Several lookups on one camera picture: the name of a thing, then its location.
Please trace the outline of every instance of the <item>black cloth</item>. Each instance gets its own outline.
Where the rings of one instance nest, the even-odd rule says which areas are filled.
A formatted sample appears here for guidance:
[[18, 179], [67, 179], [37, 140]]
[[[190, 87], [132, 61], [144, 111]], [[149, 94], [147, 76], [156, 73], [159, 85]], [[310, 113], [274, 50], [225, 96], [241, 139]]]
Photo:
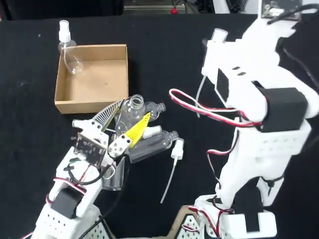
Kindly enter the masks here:
[[[163, 15], [70, 19], [78, 44], [128, 45], [130, 95], [164, 102], [166, 112], [153, 122], [177, 130], [185, 140], [165, 202], [173, 160], [170, 150], [131, 166], [123, 196], [108, 216], [117, 237], [166, 235], [182, 205], [199, 195], [214, 193], [216, 181], [205, 152], [228, 149], [233, 127], [176, 105], [168, 96], [179, 88], [195, 96], [204, 56], [202, 39], [214, 28], [229, 31], [229, 40], [241, 37], [254, 21], [251, 15]], [[303, 24], [285, 46], [319, 77], [319, 18]], [[77, 132], [73, 119], [92, 115], [61, 115], [53, 103], [58, 64], [58, 20], [0, 23], [0, 237], [16, 239], [32, 231], [51, 189], [58, 163]], [[311, 85], [305, 72], [283, 58], [282, 65]], [[207, 81], [200, 101], [221, 107]], [[312, 119], [314, 135], [318, 118]], [[270, 210], [275, 213], [277, 238], [314, 237], [319, 213], [318, 147], [293, 157], [284, 184]], [[212, 157], [217, 175], [227, 157]], [[106, 211], [115, 192], [101, 192], [96, 205]]]

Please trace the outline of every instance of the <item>white spray cap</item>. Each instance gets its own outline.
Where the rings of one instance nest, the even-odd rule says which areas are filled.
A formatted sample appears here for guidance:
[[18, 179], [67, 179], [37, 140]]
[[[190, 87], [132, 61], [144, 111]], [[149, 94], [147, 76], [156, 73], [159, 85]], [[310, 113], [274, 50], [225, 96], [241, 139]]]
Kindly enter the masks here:
[[153, 126], [153, 127], [146, 127], [144, 133], [143, 133], [143, 138], [149, 138], [155, 134], [158, 134], [161, 132], [161, 126]]
[[214, 42], [224, 42], [227, 38], [228, 31], [225, 31], [220, 28], [215, 28], [211, 40]]
[[69, 22], [67, 20], [60, 21], [59, 40], [63, 43], [67, 43], [71, 40]]

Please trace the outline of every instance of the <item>red and white wire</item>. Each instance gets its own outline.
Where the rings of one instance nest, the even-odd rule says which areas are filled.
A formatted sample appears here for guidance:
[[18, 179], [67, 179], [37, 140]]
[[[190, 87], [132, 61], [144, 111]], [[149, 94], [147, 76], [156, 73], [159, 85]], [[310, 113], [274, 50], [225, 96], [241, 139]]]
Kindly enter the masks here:
[[54, 182], [57, 182], [57, 181], [59, 182], [60, 181], [60, 182], [66, 183], [67, 185], [69, 185], [70, 187], [74, 188], [75, 190], [77, 190], [78, 192], [82, 193], [83, 195], [85, 194], [85, 191], [82, 188], [76, 186], [75, 184], [71, 183], [69, 180], [67, 180], [65, 178], [54, 178], [53, 181]]
[[189, 206], [188, 209], [193, 211], [193, 212], [196, 212], [197, 214], [202, 213], [206, 217], [208, 223], [210, 224], [210, 226], [213, 229], [216, 236], [219, 237], [219, 233], [215, 227], [215, 224], [214, 224], [212, 218], [209, 216], [209, 214], [205, 210], [198, 209], [197, 207], [194, 207], [194, 206]]
[[194, 99], [192, 96], [186, 94], [184, 91], [181, 91], [179, 89], [171, 89], [170, 92], [178, 93], [178, 94], [190, 99], [197, 106], [199, 106], [201, 109], [209, 111], [209, 112], [237, 112], [238, 111], [234, 108], [211, 108], [211, 107], [204, 106], [201, 103], [199, 103], [196, 99]]
[[45, 196], [45, 202], [46, 202], [47, 204], [52, 204], [52, 203], [53, 203], [53, 201], [51, 201], [51, 200], [49, 199], [49, 195], [48, 195], [48, 194]]
[[[198, 104], [199, 107], [196, 107], [196, 106], [193, 106], [189, 103], [186, 103], [185, 101], [176, 97], [174, 95], [174, 93], [177, 93], [179, 95], [182, 95], [182, 96], [192, 100], [194, 103]], [[185, 92], [183, 92], [179, 89], [170, 89], [169, 96], [174, 102], [176, 102], [177, 104], [183, 106], [184, 108], [186, 108], [188, 110], [194, 111], [196, 113], [200, 113], [200, 114], [208, 116], [209, 118], [212, 118], [214, 120], [218, 120], [218, 121], [221, 121], [221, 122], [224, 122], [224, 123], [236, 126], [236, 127], [251, 127], [251, 126], [256, 126], [256, 125], [261, 124], [260, 122], [238, 122], [238, 121], [235, 121], [233, 119], [216, 114], [216, 112], [236, 112], [237, 110], [229, 109], [229, 108], [223, 109], [223, 108], [205, 107], [202, 104], [200, 104], [199, 102], [197, 102], [197, 100], [195, 100], [193, 97], [189, 96], [188, 94], [186, 94]]]
[[21, 237], [21, 239], [27, 239], [29, 236], [31, 236], [33, 234], [33, 232], [28, 233], [27, 235]]
[[184, 224], [181, 225], [181, 228], [183, 228], [185, 231], [190, 232], [190, 233], [199, 233], [199, 231], [202, 229], [202, 228], [195, 229], [195, 228], [192, 228], [192, 227], [190, 227], [188, 225], [184, 225]]
[[209, 150], [207, 150], [207, 154], [217, 154], [217, 155], [227, 155], [227, 154], [229, 154], [234, 149], [234, 147], [236, 146], [235, 143], [237, 141], [237, 137], [238, 137], [238, 129], [236, 128], [235, 131], [234, 131], [233, 141], [231, 143], [231, 147], [230, 147], [229, 150], [220, 151], [220, 150], [217, 150], [217, 149], [209, 149]]

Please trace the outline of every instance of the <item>open cardboard box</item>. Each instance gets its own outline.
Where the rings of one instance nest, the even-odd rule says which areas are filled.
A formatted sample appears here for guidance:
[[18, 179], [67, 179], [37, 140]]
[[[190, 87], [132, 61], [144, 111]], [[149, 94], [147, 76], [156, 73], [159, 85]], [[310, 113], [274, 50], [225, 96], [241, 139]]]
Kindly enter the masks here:
[[72, 75], [60, 55], [54, 103], [62, 114], [96, 113], [129, 95], [126, 45], [87, 45], [72, 49], [84, 70]]

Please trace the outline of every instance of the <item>clear plastic bottle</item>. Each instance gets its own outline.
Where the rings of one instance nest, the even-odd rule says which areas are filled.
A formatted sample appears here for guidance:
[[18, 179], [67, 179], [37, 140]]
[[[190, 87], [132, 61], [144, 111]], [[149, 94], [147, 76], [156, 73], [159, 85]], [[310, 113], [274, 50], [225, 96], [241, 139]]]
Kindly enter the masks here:
[[120, 114], [116, 118], [115, 131], [119, 136], [127, 132], [132, 126], [139, 122], [145, 113], [144, 99], [140, 95], [133, 95], [122, 105]]
[[144, 104], [142, 96], [133, 95], [123, 103], [120, 114], [115, 116], [117, 136], [127, 132], [139, 122], [147, 112], [151, 112], [150, 121], [153, 121], [165, 110], [164, 103], [155, 104], [154, 102], [146, 102]]
[[75, 55], [75, 51], [72, 47], [77, 46], [75, 41], [71, 40], [71, 33], [69, 29], [69, 22], [66, 20], [60, 21], [58, 49], [63, 56], [63, 60], [66, 68], [71, 74], [77, 74], [83, 71], [83, 64], [78, 56]]
[[151, 112], [150, 121], [156, 120], [161, 112], [166, 111], [166, 107], [164, 103], [156, 104], [154, 102], [146, 102], [145, 103], [146, 112]]
[[129, 149], [131, 163], [139, 162], [152, 155], [169, 149], [174, 140], [178, 139], [176, 131], [162, 131], [147, 139], [138, 142], [134, 148]]

